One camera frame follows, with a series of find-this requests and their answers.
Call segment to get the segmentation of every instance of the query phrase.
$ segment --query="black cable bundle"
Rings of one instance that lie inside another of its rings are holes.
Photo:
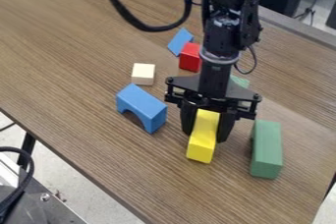
[[[135,17],[125,6],[123,3],[121,3],[120,0],[109,0],[111,4],[115,7],[115,9],[118,11],[120,16],[124,18],[129,24],[134,26],[135,28],[142,30],[142,31],[149,31],[149,32],[158,32],[158,31],[166,31],[170,30],[173,28],[178,27],[181,25],[183,22],[187,20],[189,17],[191,11],[192,11],[192,6],[193,6],[193,0],[185,0],[185,11],[182,16],[182,18],[177,21],[174,24],[167,25],[167,26],[162,26],[162,27],[153,27],[144,24],[142,21],[140,21],[137,17]]]
[[[25,188],[28,186],[32,179],[32,175],[34,172],[34,163],[31,156],[22,149],[14,148],[14,147],[0,147],[0,152],[15,152],[21,155],[24,159],[28,161],[29,171],[27,172],[26,177],[22,180],[22,182],[18,185],[18,187],[12,191],[4,200],[0,202],[0,214],[3,214],[5,211],[10,209],[11,206],[20,198],[20,196],[24,193]]]

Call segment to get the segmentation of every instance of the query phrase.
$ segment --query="blue arch block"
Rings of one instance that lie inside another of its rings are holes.
[[[127,110],[135,113],[150,134],[166,122],[167,105],[135,84],[117,93],[117,109],[120,113]]]

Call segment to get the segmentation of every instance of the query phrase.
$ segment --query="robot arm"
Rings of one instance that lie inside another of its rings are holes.
[[[191,12],[193,0],[185,0],[185,12],[178,22],[163,27],[144,24],[119,0],[110,2],[134,27],[157,32],[181,25]],[[258,3],[259,0],[202,0],[204,40],[199,52],[201,71],[194,77],[170,77],[166,80],[165,101],[181,108],[182,129],[187,135],[192,133],[198,108],[221,114],[218,142],[228,138],[237,120],[255,118],[261,96],[235,84],[231,80],[231,69],[234,66],[243,73],[237,63],[241,51],[247,48],[251,50],[256,66],[252,45],[259,41],[262,30],[257,13]],[[174,87],[184,92],[175,92]]]

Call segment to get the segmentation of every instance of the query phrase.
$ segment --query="yellow block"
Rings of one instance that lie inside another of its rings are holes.
[[[216,133],[220,114],[197,110],[192,135],[189,139],[187,157],[209,164],[216,146]]]

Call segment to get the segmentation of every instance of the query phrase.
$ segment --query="blue block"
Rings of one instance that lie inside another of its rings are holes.
[[[194,36],[185,28],[181,28],[174,38],[169,42],[168,49],[175,55],[179,56],[187,42],[192,42]]]
[[[135,84],[117,93],[117,109],[120,113],[127,110],[135,113],[150,134],[166,122],[167,105]]]

